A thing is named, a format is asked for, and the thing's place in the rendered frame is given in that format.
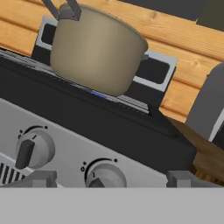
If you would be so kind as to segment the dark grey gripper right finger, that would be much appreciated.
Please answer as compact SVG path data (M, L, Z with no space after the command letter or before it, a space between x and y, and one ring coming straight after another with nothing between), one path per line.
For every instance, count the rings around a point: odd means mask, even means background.
M189 171L168 171L166 177L167 187L219 187L217 184L197 178Z

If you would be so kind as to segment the silver stove knob black grip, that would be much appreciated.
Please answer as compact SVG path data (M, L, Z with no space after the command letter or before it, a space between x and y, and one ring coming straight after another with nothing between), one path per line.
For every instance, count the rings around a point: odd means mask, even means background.
M126 187L127 180L123 172L112 164L99 164L88 175L86 187Z
M38 169L48 164L55 155L52 137L42 129L35 129L20 137L16 148L15 166L22 170L26 167Z

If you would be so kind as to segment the black and silver stove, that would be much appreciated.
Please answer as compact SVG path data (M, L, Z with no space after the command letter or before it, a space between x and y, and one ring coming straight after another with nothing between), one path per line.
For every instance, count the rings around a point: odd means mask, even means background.
M55 155L41 168L19 170L18 140L33 130L52 137ZM195 155L195 147L156 108L100 95L0 47L0 187L35 171L56 171L57 186L86 187L100 164L119 168L126 187L166 187L167 172L191 172Z

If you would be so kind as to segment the beige cooking pot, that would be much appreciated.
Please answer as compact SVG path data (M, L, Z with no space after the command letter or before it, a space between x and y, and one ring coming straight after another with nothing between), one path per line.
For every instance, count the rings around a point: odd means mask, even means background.
M123 95L144 53L145 38L121 19L66 0L59 8L42 0L58 21L50 65L60 77L106 95Z

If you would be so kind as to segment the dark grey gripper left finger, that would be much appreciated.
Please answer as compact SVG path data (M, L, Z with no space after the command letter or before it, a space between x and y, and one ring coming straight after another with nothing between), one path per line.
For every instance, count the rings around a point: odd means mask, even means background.
M34 171L24 179L14 181L3 187L21 187L21 188L50 188L56 187L57 172L56 171Z

